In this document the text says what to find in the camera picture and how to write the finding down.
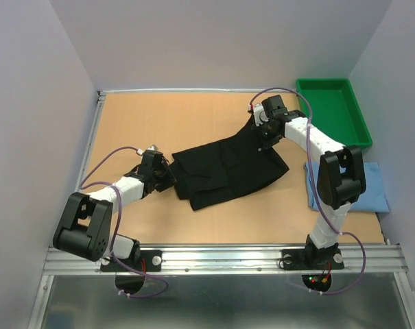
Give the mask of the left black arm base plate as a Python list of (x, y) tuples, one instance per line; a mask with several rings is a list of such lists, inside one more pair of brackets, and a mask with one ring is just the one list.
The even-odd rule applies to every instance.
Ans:
[[(121, 259), (121, 262), (137, 271), (146, 271), (147, 273), (160, 272), (162, 254), (162, 251), (159, 249), (143, 249), (140, 251), (140, 256)], [(111, 260), (107, 265), (100, 265), (99, 270), (103, 273), (128, 272), (125, 267), (122, 267), (114, 260)]]

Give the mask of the aluminium table frame rail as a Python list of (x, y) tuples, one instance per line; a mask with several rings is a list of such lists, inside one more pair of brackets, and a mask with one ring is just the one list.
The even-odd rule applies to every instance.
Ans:
[[(95, 140), (95, 134), (96, 134), (97, 126), (98, 126), (98, 123), (99, 123), (99, 120), (100, 120), (100, 117), (101, 117), (101, 114), (102, 114), (102, 109), (104, 107), (105, 98), (106, 98), (106, 96), (102, 91), (97, 92), (97, 103), (96, 103), (94, 111), (93, 111), (93, 116), (92, 116), (92, 120), (91, 120), (91, 127), (90, 127), (90, 131), (88, 133), (88, 137), (87, 137), (87, 140), (86, 140), (83, 157), (82, 157), (82, 160), (81, 160), (81, 163), (80, 163), (78, 178), (77, 178), (77, 181), (75, 183), (75, 188), (73, 190), (74, 192), (76, 192), (78, 190), (78, 188), (80, 186), (80, 182), (82, 181), (82, 179), (86, 175), (86, 170), (88, 168), (90, 153), (91, 153), (91, 149), (93, 147), (93, 143), (94, 143), (94, 140)], [(55, 233), (54, 233), (54, 237), (52, 239), (53, 248), (56, 248), (56, 249), (58, 249), (58, 240), (59, 240), (60, 233), (62, 231), (62, 228), (61, 228), (62, 218), (63, 218), (66, 206), (67, 205), (65, 204), (64, 208), (62, 209), (60, 220), (58, 222), (58, 225), (57, 225)]]

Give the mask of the light blue folded shirt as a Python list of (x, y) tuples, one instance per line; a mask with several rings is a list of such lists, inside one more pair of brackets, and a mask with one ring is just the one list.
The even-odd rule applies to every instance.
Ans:
[[(309, 164), (304, 164), (305, 183), (307, 187), (307, 198), (309, 207), (318, 211), (316, 198), (311, 188), (311, 174)], [(388, 213), (389, 207), (386, 201), (381, 170), (377, 162), (364, 163), (366, 177), (366, 191), (359, 196), (359, 199), (351, 206), (351, 212), (375, 212)]]

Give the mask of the front aluminium rail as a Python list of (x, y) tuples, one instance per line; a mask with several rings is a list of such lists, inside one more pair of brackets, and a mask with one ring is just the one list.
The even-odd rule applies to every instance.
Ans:
[[(310, 269), (284, 271), (278, 261), (286, 252), (302, 249), (302, 244), (143, 244), (142, 255), (157, 251), (162, 276), (302, 274)], [(408, 266), (399, 245), (365, 244), (366, 273), (407, 273)], [(50, 248), (43, 274), (47, 276), (104, 275), (99, 261), (92, 262)]]

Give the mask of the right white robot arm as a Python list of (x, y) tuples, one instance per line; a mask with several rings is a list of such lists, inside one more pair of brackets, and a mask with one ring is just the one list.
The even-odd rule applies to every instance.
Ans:
[(320, 212), (308, 238), (310, 247), (303, 259), (310, 267), (319, 267), (328, 259), (328, 250), (335, 248), (342, 236), (347, 212), (366, 190), (366, 177), (361, 149), (345, 146), (311, 123), (311, 115), (299, 110), (289, 111), (282, 97), (275, 95), (254, 105), (248, 112), (252, 128), (261, 140), (260, 150), (286, 138), (307, 152), (307, 162), (319, 164), (318, 174), (311, 176), (311, 189)]

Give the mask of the black long sleeve shirt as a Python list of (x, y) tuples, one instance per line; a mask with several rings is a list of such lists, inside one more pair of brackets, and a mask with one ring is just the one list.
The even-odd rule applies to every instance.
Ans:
[(197, 211), (271, 185), (289, 167), (275, 150), (260, 146), (250, 119), (233, 136), (173, 153), (178, 198)]

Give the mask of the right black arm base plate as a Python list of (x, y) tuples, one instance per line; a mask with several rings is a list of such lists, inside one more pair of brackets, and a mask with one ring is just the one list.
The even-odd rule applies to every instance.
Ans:
[(336, 261), (337, 255), (341, 255), (339, 249), (283, 249), (279, 262), (280, 267), (286, 271), (341, 270), (344, 268), (344, 262), (342, 259)]

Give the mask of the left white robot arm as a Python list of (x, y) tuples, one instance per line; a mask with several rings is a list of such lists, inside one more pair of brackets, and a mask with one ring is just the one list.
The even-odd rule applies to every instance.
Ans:
[(131, 150), (141, 157), (131, 171), (114, 183), (95, 183), (103, 186), (98, 191), (77, 191), (69, 196), (53, 237), (56, 249), (91, 261), (110, 256), (112, 216), (124, 206), (175, 184), (169, 161), (155, 146)]

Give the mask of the green plastic bin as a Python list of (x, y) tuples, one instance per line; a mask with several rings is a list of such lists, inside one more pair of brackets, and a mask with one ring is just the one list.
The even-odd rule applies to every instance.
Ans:
[(372, 138), (351, 83), (345, 78), (296, 80), (296, 91), (310, 103), (312, 123), (332, 139), (362, 149)]

